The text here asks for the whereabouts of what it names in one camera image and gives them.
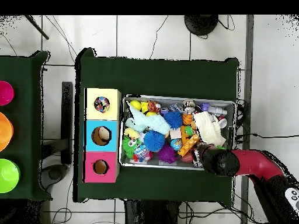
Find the pink bowl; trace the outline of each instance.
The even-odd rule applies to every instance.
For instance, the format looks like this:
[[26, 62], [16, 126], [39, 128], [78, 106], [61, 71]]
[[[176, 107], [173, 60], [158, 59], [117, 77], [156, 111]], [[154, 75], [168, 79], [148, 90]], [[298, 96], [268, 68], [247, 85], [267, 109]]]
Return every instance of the pink bowl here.
[[12, 85], [4, 80], [0, 80], [0, 106], [4, 106], [12, 101], [15, 92]]

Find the orange bowl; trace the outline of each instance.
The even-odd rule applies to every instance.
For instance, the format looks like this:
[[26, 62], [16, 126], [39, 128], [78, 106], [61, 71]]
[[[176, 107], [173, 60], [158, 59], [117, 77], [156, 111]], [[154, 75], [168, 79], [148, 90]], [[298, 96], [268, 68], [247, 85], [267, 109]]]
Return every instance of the orange bowl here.
[[0, 113], [0, 151], [4, 150], [13, 135], [12, 123], [3, 113]]

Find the yellow box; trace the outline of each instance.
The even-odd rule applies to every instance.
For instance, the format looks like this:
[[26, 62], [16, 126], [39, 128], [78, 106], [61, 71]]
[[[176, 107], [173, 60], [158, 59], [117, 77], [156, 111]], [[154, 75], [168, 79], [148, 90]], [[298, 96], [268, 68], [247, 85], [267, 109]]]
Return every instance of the yellow box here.
[[[86, 119], [87, 120], [119, 120], [121, 93], [117, 89], [86, 88]], [[94, 103], [98, 97], [105, 97], [109, 101], [109, 108], [102, 113], [95, 109]]]

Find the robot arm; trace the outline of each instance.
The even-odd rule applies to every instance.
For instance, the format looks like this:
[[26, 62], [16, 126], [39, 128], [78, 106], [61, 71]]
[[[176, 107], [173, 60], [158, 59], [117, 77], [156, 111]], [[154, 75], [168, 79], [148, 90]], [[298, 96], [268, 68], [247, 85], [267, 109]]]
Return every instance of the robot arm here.
[[200, 144], [192, 154], [205, 170], [217, 176], [248, 176], [270, 224], [299, 224], [299, 191], [288, 182], [269, 152], [223, 150]]

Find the round hole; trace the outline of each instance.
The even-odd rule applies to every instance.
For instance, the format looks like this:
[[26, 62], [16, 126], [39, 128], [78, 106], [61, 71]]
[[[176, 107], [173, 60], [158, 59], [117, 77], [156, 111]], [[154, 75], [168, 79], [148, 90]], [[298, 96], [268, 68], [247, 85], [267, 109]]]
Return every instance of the round hole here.
[[110, 102], [106, 97], [99, 96], [96, 98], [95, 102], [93, 103], [95, 109], [101, 113], [105, 113], [108, 111], [110, 107]]
[[91, 139], [97, 145], [107, 145], [111, 140], [111, 130], [105, 126], [96, 127], [91, 134]]
[[108, 164], [104, 160], [97, 160], [93, 164], [93, 171], [95, 171], [97, 174], [105, 174], [108, 171]]

